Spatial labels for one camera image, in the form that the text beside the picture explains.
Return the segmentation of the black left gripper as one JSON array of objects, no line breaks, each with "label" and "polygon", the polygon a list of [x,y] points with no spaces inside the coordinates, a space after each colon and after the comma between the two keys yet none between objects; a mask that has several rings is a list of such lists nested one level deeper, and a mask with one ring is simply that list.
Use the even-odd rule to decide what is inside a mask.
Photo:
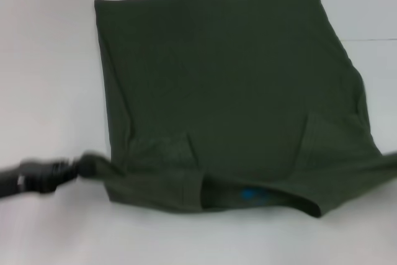
[{"label": "black left gripper", "polygon": [[34,192],[50,194],[58,182],[68,182],[78,176],[78,161],[61,160],[57,163],[26,161],[18,166],[1,170],[1,199]]}]

